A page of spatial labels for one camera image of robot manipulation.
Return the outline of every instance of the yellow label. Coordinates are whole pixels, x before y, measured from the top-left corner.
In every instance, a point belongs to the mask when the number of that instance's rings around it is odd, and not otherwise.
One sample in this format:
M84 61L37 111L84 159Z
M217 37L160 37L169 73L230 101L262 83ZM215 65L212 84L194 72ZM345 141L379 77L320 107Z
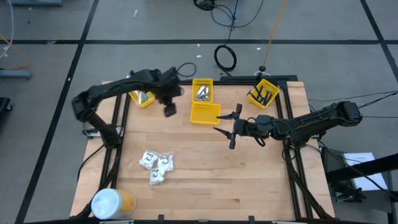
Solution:
M132 212L136 206L134 196L123 190L118 190L118 192L122 198L122 205L120 206L119 212Z

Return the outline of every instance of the yellow bin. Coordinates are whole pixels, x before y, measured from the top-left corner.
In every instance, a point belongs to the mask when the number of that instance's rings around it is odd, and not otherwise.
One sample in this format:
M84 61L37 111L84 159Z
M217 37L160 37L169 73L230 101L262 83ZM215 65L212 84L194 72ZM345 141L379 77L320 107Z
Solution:
M209 101L197 101L196 95L201 86L209 86ZM213 102L213 79L194 78L192 80L192 102L212 103Z
M136 102L136 105L139 106L140 108L145 108L146 106L150 105L155 101L155 95L153 93L147 92L147 94L149 95L149 100L145 101L142 104L139 104L137 94L134 91L129 92L129 95L131 96L132 100L134 100L134 102Z
M262 97L266 96L267 91L272 93L271 99L268 101L268 103L265 106L262 105L261 103L257 102L250 94L248 94L248 97L249 97L249 100L251 103L255 104L256 106L260 107L261 109L264 109L272 102L272 100L274 100L275 96L278 95L279 88L274 86L272 83L270 83L269 81L267 81L265 79L261 80L261 82L257 85L258 90L260 90L261 87L262 87L262 90L261 90ZM251 90L251 93L254 96L258 95L258 92L255 89Z
M194 124L216 125L220 119L216 118L221 113L221 105L216 103L193 102L191 109L191 122Z

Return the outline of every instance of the white plastic part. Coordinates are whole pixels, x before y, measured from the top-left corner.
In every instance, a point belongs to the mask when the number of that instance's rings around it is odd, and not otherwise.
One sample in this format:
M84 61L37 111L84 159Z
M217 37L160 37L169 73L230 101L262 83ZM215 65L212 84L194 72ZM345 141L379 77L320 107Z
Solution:
M150 177L149 177L149 184L156 185L156 184L161 184L164 181L164 174L166 171L164 171L163 168L158 167L156 169L151 169L150 170Z
M91 202L91 210L99 219L117 218L123 214L119 213L121 207L121 196L117 190L103 189L95 194Z
M172 172L174 170L173 157L173 154L164 154L159 156L157 167L162 168L166 172Z
M142 155L139 164L145 167L146 169L152 169L157 158L158 158L158 153L146 150L144 152L144 155Z

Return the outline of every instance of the black floor line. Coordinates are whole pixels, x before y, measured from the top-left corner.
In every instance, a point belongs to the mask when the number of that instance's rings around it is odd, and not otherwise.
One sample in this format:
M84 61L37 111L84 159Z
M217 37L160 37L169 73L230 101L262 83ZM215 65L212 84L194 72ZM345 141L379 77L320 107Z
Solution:
M268 44L268 39L234 39L230 44ZM398 44L398 40L388 40L391 44ZM181 40L85 40L84 44L105 45L142 45L142 44L224 44L224 39L181 39ZM13 44L79 44L80 40L13 40ZM276 39L272 44L308 44L308 45L372 45L380 40L284 40Z
M377 39L380 41L381 49L383 49L383 52L387 58L388 64L390 65L391 70L392 70L394 76L396 77L396 80L398 81L398 67L397 67L396 61L394 60L394 57L392 56L390 50L388 49L387 42L384 40L384 37L381 34L379 26L377 26L377 23L374 20L374 17L372 15L372 12L371 12L368 4L366 3L366 0L361 0L361 4L362 4L363 9L365 10L366 16L369 19L369 22L372 25L373 31L376 34Z
M30 178L26 193L24 195L24 199L22 200L21 207L19 208L16 223L23 223L26 217L26 214L29 209L30 202L32 201L32 197L34 195L37 183L39 181L40 173L43 169L45 159L50 149L51 141L55 133L55 129L57 128L58 121L61 116L63 105L65 104L65 100L68 95L69 87L72 82L73 76L75 74L76 67L79 62L79 58L81 55L81 51L84 46L84 41L87 38L88 31L91 26L91 22L93 21L94 14L98 5L99 0L94 0L93 5L91 7L90 13L88 14L88 18L86 21L85 28L83 29L83 33L80 38L80 42L75 52L75 56L73 57L72 64L70 65L68 75L65 79L65 83L63 84L63 88L61 91L60 98L57 103L57 107L55 108L54 115L52 117L49 130L47 131L47 135L44 139L44 143L42 146L42 150L40 151L39 158L37 159L35 169L33 170L32 177Z

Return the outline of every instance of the yellow wire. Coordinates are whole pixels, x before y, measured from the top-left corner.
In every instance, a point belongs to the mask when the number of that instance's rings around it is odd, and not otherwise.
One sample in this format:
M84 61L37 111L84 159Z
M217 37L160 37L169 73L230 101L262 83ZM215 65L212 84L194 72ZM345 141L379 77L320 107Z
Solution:
M2 38L2 40L4 40L8 45L10 45L10 42L8 42L8 40L3 35L0 34L0 38ZM17 47L13 46L12 44L10 45L10 47L12 47L14 50L16 50L19 53L19 55L25 60L25 65L12 66L12 67L6 68L6 70L27 68L29 66L28 57L21 50L19 50Z
M268 42L268 46L267 46L267 53L266 53L266 59L264 60L263 66L266 66L267 59L268 59L269 49L271 48L272 39L273 39L274 36L275 36L276 28L278 28L278 24L279 24L280 18L282 17L282 15L283 15L283 13L284 13L284 11L285 11L286 4L287 4L287 0L284 0L284 4L283 4L283 6L282 6L282 9L280 10L280 13L279 13L279 15L278 15L278 18L276 19L276 22L275 22L275 25L274 25L274 29L272 30L271 36L269 37L269 42Z

